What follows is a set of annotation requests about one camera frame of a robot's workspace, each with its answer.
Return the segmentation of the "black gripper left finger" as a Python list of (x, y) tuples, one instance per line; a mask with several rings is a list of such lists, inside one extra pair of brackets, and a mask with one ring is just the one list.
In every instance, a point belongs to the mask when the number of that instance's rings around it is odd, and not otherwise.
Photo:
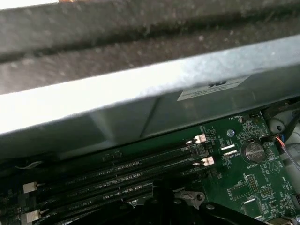
[(107, 206), (106, 210), (104, 225), (161, 225), (164, 219), (164, 182), (153, 182), (152, 197), (140, 200), (135, 207), (122, 202)]

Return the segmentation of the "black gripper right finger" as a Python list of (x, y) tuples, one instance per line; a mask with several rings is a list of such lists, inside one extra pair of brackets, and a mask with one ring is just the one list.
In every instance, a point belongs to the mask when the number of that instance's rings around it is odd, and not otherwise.
[(263, 225), (257, 219), (215, 202), (201, 191), (176, 190), (164, 182), (165, 225)]

